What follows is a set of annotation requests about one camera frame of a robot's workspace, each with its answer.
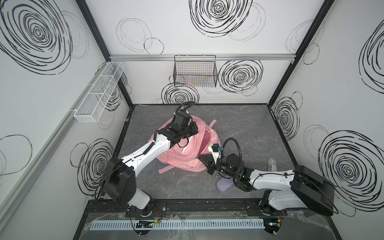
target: white wire basket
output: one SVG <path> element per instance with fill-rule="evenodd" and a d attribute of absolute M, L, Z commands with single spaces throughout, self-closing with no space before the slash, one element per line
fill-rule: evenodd
<path fill-rule="evenodd" d="M 79 122 L 97 122 L 124 71 L 121 62 L 108 62 L 73 115 Z"/>

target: black frame post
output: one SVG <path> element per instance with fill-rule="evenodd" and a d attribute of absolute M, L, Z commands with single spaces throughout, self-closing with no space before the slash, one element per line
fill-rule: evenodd
<path fill-rule="evenodd" d="M 283 90 L 285 84 L 287 83 L 288 79 L 290 78 L 291 74 L 293 73 L 293 70 L 296 68 L 297 64 L 299 63 L 302 55 L 304 54 L 305 50 L 307 49 L 308 45 L 311 43 L 312 38 L 316 34 L 317 30 L 319 29 L 321 23 L 323 22 L 325 16 L 328 14 L 328 11 L 331 9 L 332 4 L 335 0 L 325 0 L 323 2 L 323 5 L 321 6 L 319 12 L 317 13 L 315 19 L 312 22 L 312 25 L 310 26 L 307 34 L 305 35 L 303 41 L 301 42 L 299 48 L 296 52 L 296 57 L 293 63 L 289 64 L 287 70 L 285 71 L 279 85 L 275 89 L 275 92 L 272 95 L 272 98 L 269 100 L 268 105 L 272 107 L 272 105 L 275 103 L 276 99 L 278 98 L 279 94 Z"/>
<path fill-rule="evenodd" d="M 93 16 L 91 14 L 91 11 L 88 8 L 87 3 L 85 0 L 76 0 L 77 5 L 79 6 L 79 9 L 85 19 L 85 21 L 88 24 L 89 30 L 91 31 L 93 38 L 95 39 L 101 54 L 103 55 L 105 61 L 109 62 L 111 61 L 111 54 L 109 53 L 109 50 L 107 48 L 107 45 L 105 44 L 103 37 L 101 36 L 101 33 L 99 31 L 99 28 L 96 25 L 95 20 L 93 19 Z M 125 101 L 127 102 L 130 109 L 133 107 L 133 103 L 131 98 L 129 97 L 129 94 L 127 92 L 127 89 L 124 86 L 124 83 L 119 79 L 118 81 L 119 89 L 124 96 Z"/>

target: pink backpack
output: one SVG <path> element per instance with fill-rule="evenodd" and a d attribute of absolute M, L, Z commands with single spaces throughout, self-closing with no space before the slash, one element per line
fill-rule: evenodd
<path fill-rule="evenodd" d="M 159 170 L 160 174 L 174 167 L 192 172 L 200 172 L 207 169 L 197 157 L 202 154 L 210 154 L 208 150 L 210 144 L 218 143 L 220 145 L 217 133 L 212 129 L 216 120 L 213 120 L 209 126 L 196 116 L 192 115 L 192 120 L 196 122 L 199 133 L 189 137 L 189 143 L 186 147 L 183 146 L 187 144 L 187 139 L 181 139 L 179 145 L 182 147 L 176 144 L 166 152 L 157 156 L 160 162 L 169 164 L 169 166 Z M 159 129 L 162 129 L 171 121 L 172 118 Z"/>

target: table surface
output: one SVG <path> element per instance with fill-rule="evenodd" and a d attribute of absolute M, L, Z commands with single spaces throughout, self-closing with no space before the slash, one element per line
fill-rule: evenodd
<path fill-rule="evenodd" d="M 139 149 L 169 120 L 177 106 L 136 106 L 120 150 L 119 157 Z M 266 105 L 203 105 L 188 109 L 209 124 L 217 120 L 213 129 L 220 142 L 234 137 L 240 144 L 246 167 L 267 171 L 268 159 L 276 160 L 277 171 L 293 169 L 293 163 L 274 124 Z M 226 155 L 237 153 L 233 142 L 226 146 Z M 157 159 L 150 162 L 136 177 L 137 187 L 155 199 L 197 198 L 261 198 L 263 190 L 243 192 L 235 186 L 221 193 L 216 182 L 221 179 L 217 172 L 212 176 L 206 171 L 190 172 L 173 168 L 163 174 L 158 170 L 167 166 Z"/>

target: pink strap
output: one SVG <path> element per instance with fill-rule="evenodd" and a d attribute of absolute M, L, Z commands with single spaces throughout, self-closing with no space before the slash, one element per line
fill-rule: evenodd
<path fill-rule="evenodd" d="M 174 168 L 174 166 L 168 165 L 165 168 L 159 169 L 159 174 L 165 173 L 166 171 L 171 170 L 172 168 Z"/>
<path fill-rule="evenodd" d="M 216 123 L 217 121 L 215 119 L 212 120 L 212 122 L 208 125 L 209 127 L 213 127 L 214 124 Z"/>

